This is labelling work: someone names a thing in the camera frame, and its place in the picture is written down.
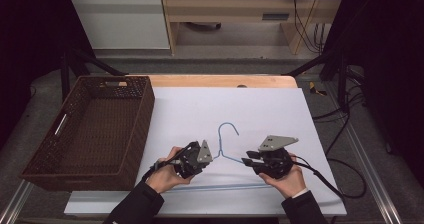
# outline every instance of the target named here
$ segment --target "white table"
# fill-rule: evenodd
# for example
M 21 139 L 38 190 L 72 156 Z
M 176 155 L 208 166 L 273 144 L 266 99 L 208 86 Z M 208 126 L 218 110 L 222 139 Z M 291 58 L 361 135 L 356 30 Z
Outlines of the white table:
M 246 157 L 267 135 L 299 138 L 289 152 L 305 158 L 336 186 L 309 113 L 303 92 L 297 88 L 207 88 L 154 87 L 156 96 L 149 136 L 139 177 L 172 146 L 191 141 L 208 141 L 212 155 L 218 153 L 218 127 L 224 153 Z M 304 170 L 305 181 L 326 216 L 346 215 L 341 200 L 311 171 Z M 106 216 L 127 192 L 73 192 L 65 209 L 77 216 Z M 282 216 L 283 198 L 267 187 L 251 168 L 222 156 L 215 159 L 189 186 L 163 194 L 160 217 Z

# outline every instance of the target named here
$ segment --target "person's left hand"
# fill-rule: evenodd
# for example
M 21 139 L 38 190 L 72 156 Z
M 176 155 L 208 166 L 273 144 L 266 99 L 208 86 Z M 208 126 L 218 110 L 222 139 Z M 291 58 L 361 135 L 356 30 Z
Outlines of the person's left hand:
M 160 158 L 159 162 L 171 159 L 181 149 L 181 147 L 174 146 L 171 149 L 171 152 L 169 153 L 168 157 Z M 191 179 L 193 179 L 193 177 L 194 176 L 184 179 L 177 175 L 173 165 L 166 165 L 160 168 L 159 170 L 153 172 L 149 179 L 147 179 L 146 184 L 149 185 L 157 193 L 163 193 L 172 189 L 176 185 L 190 184 L 190 181 Z

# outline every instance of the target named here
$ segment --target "person's right hand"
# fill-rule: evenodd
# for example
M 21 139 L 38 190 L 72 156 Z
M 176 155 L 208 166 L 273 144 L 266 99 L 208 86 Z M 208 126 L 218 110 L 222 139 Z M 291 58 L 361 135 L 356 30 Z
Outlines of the person's right hand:
M 293 154 L 290 153 L 290 156 L 292 156 L 293 161 L 296 161 Z M 286 199 L 295 196 L 306 188 L 302 169 L 297 165 L 293 165 L 290 172 L 280 179 L 274 179 L 265 173 L 259 173 L 259 176 L 266 184 L 275 187 Z

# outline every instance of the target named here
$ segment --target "black curtain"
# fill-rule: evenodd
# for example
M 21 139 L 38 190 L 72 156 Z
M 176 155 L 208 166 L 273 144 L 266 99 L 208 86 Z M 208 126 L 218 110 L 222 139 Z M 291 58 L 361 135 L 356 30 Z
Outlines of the black curtain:
M 31 97 L 31 82 L 59 69 L 67 48 L 94 53 L 71 0 L 0 0 L 0 17 L 1 148 Z

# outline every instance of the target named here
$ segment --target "hand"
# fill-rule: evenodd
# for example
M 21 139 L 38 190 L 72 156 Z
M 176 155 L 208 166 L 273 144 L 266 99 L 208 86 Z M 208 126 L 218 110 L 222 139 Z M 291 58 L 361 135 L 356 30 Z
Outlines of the hand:
M 291 153 L 289 154 L 292 156 L 292 160 L 296 161 L 296 157 Z M 274 179 L 265 173 L 259 173 L 259 176 L 266 184 L 275 187 L 286 199 L 295 196 L 306 188 L 302 169 L 297 165 L 293 165 L 290 172 L 280 179 Z
M 181 149 L 181 147 L 173 147 L 168 157 L 160 158 L 159 162 L 171 159 Z M 146 184 L 149 185 L 157 193 L 163 193 L 172 189 L 176 185 L 190 184 L 190 181 L 191 179 L 193 179 L 193 177 L 194 176 L 184 179 L 177 175 L 174 170 L 174 166 L 166 165 L 160 168 L 159 170 L 153 172 L 149 179 L 147 179 Z

